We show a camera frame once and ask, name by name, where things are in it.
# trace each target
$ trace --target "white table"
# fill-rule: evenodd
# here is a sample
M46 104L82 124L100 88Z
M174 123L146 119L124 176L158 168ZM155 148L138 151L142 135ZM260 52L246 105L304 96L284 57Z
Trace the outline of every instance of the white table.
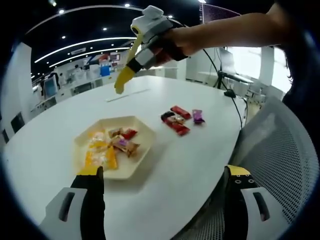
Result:
M223 91L170 78L137 77L117 97L108 84L71 97L28 122L4 149L4 164L18 201L36 224L45 207L75 178L73 140L99 119L135 115L157 134L155 145L127 181L104 183L108 240L168 240L205 203L234 149L240 120ZM235 100L240 113L245 103ZM160 115L178 105L203 110L205 126L178 137Z

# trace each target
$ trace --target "ceiling light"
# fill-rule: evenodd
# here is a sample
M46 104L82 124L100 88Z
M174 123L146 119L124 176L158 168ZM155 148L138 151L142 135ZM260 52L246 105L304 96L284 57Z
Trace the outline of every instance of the ceiling light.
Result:
M128 50L130 49L130 47L117 47L117 48L109 48L109 49L102 49L102 50L97 50L97 51L91 51L91 52L87 52L87 53L82 53L82 54L79 54L77 56L72 56L72 57L69 57L65 60L62 60L62 61L59 61L55 64L52 64L49 68L51 67L54 67L55 65L58 65L58 64L61 64L61 63L64 63L66 61L69 61L71 59L75 59L75 58L78 58L78 57L82 57L82 56L85 56L85 55L88 55L88 54L96 54L96 53L100 53L101 51L103 52L106 52L106 51L115 51L115 50Z
M60 52L62 50L68 49L68 48L72 48L81 44L88 44L88 43L93 43L93 42L99 42L99 41L107 41L107 40L136 40L136 37L130 37L130 36L125 36L125 37L107 37L107 38L99 38L99 39L94 39L94 40L89 40L89 41L83 41L83 42L79 42L79 43L75 43L69 46L65 46L63 48L60 48L58 50L55 50L53 52L48 53L47 55L44 55L42 57L40 57L39 59L37 59L34 63L38 63L39 61L41 61L42 59L45 59L46 57L55 54L57 52Z

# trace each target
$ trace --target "black ceiling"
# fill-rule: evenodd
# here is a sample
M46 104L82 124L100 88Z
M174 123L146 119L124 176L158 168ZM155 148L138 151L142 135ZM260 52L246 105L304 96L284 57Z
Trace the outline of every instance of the black ceiling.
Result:
M87 52L119 47L126 43L125 40L100 41L86 45L75 46L58 53L55 53L44 60L34 61L52 51L69 46L71 44L84 42L93 39L109 37L134 37L130 30L132 19L141 15L141 12L131 9L120 8L91 8L65 13L55 17L29 33L25 34L32 27L43 20L57 14L60 9L71 10L74 8L98 5L119 5L129 3L131 7L144 9L148 5L161 8L165 15L173 15L174 18L188 26L199 24L199 1L198 0L55 0L57 6L49 4L48 0L33 0L26 6L25 11L21 10L19 21L21 40L32 47L31 71L33 73L47 73L53 68L49 66L68 58L67 53L87 47ZM208 4L220 6L240 14L260 12L265 13L273 4L273 0L206 0Z

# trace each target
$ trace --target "red candy wrapper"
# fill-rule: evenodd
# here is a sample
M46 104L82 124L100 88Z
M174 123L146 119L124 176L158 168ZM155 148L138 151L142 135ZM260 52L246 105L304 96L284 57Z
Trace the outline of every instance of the red candy wrapper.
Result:
M167 124L171 129L173 129L179 136L183 136L190 131L189 128L176 122L174 119L171 118L171 116L166 116L168 116L167 112L161 116L162 121L165 124Z
M192 115L193 115L193 122L195 124L205 123L205 120L203 120L203 118L202 118L202 110L193 109Z
M132 139L137 134L136 130L128 128L125 132L121 133L122 137L126 140Z
M176 114L179 114L180 116L182 116L186 120L191 118L191 114L189 112L187 112L186 110L183 110L181 107L173 106L170 110L172 112L175 112Z

